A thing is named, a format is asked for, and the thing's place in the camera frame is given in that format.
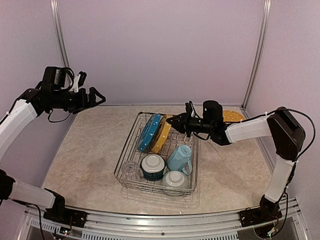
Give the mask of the yellow speckled plate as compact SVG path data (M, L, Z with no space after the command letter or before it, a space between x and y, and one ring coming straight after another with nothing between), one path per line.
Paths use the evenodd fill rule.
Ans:
M160 120L156 133L150 143L150 150L154 154L158 154L160 152L160 150L162 149L163 145L167 140L167 137L172 127L171 124L167 122L167 119L171 118L172 116L173 115L171 114L166 114Z
M232 111L232 110L224 110L222 115L223 115L224 122L234 123L234 122L241 122L246 119L241 113Z

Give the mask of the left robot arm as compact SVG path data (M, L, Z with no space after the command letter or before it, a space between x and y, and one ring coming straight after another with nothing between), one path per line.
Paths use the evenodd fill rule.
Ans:
M106 98L94 87L83 88L86 77L83 71L75 75L69 67L46 67L37 86L20 95L1 119L0 155L3 157L25 127L42 113L61 109L75 115L104 103ZM0 171L0 199L50 209L50 214L61 223L70 218L69 209L58 203L58 194L14 179L4 170Z

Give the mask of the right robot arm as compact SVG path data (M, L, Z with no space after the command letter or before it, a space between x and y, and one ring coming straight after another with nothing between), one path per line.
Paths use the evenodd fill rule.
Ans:
M207 140L220 146L249 139L272 138L276 164L259 206L239 212L241 225L245 227L282 217L279 202L282 197L287 196L287 187L295 174L298 159L306 151L303 148L306 132L292 115L294 112L295 110L282 106L249 119L231 122L224 121L223 107L217 101L207 100L203 103L202 117L196 114L189 101L185 104L184 113L166 121L181 134L206 134Z

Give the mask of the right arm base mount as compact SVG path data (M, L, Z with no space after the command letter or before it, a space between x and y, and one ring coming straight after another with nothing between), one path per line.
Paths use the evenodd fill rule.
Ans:
M269 211L267 207L248 207L245 210L240 211L238 214L242 227L267 223L278 220L283 216L279 206L276 206L272 212Z

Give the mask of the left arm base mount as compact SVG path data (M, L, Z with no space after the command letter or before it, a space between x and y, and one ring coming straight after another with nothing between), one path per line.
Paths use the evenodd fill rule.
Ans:
M52 208L46 208L43 214L46 220L79 228L84 228L87 216L88 213L85 211L67 208L62 198L56 198Z

